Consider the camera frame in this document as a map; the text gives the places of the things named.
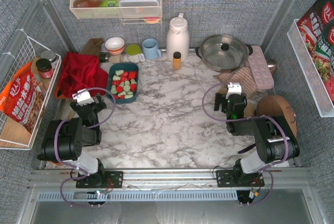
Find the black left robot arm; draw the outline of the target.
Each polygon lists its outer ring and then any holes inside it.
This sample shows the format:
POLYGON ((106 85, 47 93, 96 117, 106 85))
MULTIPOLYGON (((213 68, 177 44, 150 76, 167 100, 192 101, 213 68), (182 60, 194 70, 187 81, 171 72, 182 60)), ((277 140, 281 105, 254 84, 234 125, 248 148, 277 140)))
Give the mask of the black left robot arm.
POLYGON ((72 102, 71 108, 78 114, 57 129, 61 120, 49 123, 40 153, 37 158, 72 166, 81 174, 98 174, 104 176, 102 162, 90 156, 83 150, 84 146, 97 146, 102 139, 98 113, 106 109, 106 104, 100 94, 91 99, 91 102, 80 105, 72 102))

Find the striped pink cloth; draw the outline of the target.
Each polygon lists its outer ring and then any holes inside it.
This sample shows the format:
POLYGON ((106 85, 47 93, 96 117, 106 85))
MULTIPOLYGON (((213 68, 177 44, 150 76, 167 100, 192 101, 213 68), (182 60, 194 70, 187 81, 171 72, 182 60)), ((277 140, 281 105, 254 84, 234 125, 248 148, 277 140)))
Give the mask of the striped pink cloth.
POLYGON ((220 82, 239 83, 242 87, 242 93, 245 93, 247 98, 252 97, 257 91, 257 86, 253 80, 251 70, 248 67, 242 67, 235 73, 221 73, 214 75, 214 77, 220 82))

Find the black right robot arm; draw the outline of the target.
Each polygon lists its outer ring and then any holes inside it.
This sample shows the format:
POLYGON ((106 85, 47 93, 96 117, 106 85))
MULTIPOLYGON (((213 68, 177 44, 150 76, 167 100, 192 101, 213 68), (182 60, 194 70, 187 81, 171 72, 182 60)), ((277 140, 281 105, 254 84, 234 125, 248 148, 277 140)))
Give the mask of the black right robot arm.
POLYGON ((300 155, 299 144, 283 115, 273 116, 275 122, 260 116, 254 119, 244 117, 247 106, 246 94, 215 94, 214 110, 226 114, 226 128, 233 136, 254 136, 255 143, 242 150, 249 156, 238 159, 231 171, 230 179, 236 186, 246 186, 259 180, 260 170, 281 161, 300 155))

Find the teal storage basket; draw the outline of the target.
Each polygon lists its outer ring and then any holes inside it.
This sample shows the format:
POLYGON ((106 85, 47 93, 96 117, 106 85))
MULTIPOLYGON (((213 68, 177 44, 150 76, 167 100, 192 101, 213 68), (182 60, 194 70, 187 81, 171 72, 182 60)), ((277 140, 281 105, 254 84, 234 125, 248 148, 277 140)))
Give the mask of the teal storage basket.
POLYGON ((139 67, 135 63, 117 63, 111 66, 107 90, 118 104, 133 103, 137 98, 139 67))

